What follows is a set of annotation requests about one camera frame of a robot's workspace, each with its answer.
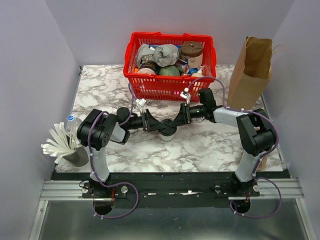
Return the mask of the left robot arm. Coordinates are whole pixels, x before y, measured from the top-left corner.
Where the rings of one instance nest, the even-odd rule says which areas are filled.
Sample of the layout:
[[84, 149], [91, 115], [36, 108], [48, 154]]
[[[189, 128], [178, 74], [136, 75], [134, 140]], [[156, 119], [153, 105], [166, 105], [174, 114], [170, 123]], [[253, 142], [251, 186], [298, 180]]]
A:
[[101, 198], [107, 197], [111, 191], [111, 185], [107, 182], [110, 171], [106, 146], [109, 142], [124, 145], [130, 137], [130, 130], [143, 129], [153, 132], [165, 127], [149, 110], [138, 116], [127, 107], [119, 108], [116, 114], [93, 109], [82, 121], [76, 133], [89, 157], [90, 178], [96, 181], [93, 191]]

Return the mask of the white paper coffee cup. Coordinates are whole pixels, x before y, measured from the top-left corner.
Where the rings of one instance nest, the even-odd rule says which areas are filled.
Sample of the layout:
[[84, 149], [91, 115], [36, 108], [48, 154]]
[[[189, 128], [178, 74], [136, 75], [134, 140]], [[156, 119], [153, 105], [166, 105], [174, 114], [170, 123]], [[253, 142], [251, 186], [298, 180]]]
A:
[[165, 142], [170, 142], [174, 137], [173, 134], [172, 135], [162, 135], [162, 134], [160, 134], [159, 136]]

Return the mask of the black coffee cup lid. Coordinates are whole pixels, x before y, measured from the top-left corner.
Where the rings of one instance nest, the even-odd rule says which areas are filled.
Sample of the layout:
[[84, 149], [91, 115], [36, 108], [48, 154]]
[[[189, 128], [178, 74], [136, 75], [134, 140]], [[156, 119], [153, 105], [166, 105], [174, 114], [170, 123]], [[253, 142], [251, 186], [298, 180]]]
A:
[[177, 131], [177, 127], [171, 126], [172, 122], [171, 119], [163, 119], [161, 123], [164, 125], [164, 128], [158, 130], [159, 134], [165, 137], [173, 136]]

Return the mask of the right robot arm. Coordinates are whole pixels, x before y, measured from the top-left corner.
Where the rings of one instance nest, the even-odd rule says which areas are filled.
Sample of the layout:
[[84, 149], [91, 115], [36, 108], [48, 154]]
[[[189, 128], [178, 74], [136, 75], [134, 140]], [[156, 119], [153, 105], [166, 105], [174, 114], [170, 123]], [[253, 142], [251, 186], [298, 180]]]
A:
[[214, 124], [237, 127], [243, 155], [233, 174], [230, 191], [236, 196], [241, 196], [248, 190], [247, 183], [255, 178], [260, 161], [277, 147], [279, 138], [276, 127], [263, 109], [249, 111], [218, 106], [210, 88], [199, 90], [198, 96], [200, 105], [190, 106], [182, 103], [170, 127], [187, 125], [197, 118], [204, 118]]

